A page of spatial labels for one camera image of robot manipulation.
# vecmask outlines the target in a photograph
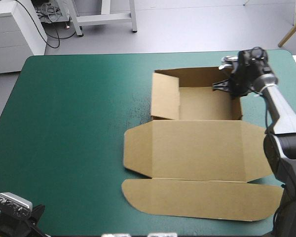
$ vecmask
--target white table leg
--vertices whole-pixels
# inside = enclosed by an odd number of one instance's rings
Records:
[[[137,21],[136,21],[136,11],[135,11],[134,0],[129,0],[129,6],[130,6],[130,15],[132,18],[133,32],[137,32]]]

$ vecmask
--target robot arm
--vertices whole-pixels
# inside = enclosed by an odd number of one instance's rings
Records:
[[[220,69],[225,68],[232,69],[229,79],[214,83],[213,90],[232,96],[258,93],[272,118],[270,126],[266,123],[263,148],[276,179],[285,183],[285,189],[274,214],[273,230],[265,236],[296,237],[296,114],[279,91],[278,79],[262,48],[240,51],[238,57],[224,57]]]

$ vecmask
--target open cardboard box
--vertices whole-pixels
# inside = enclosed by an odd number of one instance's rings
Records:
[[[212,91],[223,79],[217,68],[153,74],[151,116],[157,120],[125,133],[124,166],[149,177],[122,184],[136,209],[242,221],[275,212],[282,189],[247,183],[272,174],[264,129],[241,121],[239,98]]]
[[[239,120],[240,98],[213,91],[226,78],[217,67],[156,70],[152,74],[152,119]]]

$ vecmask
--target box lid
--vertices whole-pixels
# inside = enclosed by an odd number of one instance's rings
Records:
[[[249,182],[272,171],[264,129],[239,120],[154,120],[125,132],[124,166],[152,178]]]

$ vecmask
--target box flap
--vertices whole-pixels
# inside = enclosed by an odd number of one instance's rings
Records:
[[[145,213],[239,221],[274,214],[283,192],[277,186],[167,179],[128,179],[122,190]]]
[[[125,168],[152,176],[152,123],[128,129],[124,134]]]
[[[124,166],[154,178],[248,182],[272,174],[264,129],[238,120],[154,120],[125,133]]]
[[[179,79],[163,74],[152,74],[151,116],[179,119]]]
[[[180,78],[180,87],[204,87],[227,79],[226,75],[218,67],[203,68],[176,68],[155,70],[156,73]]]

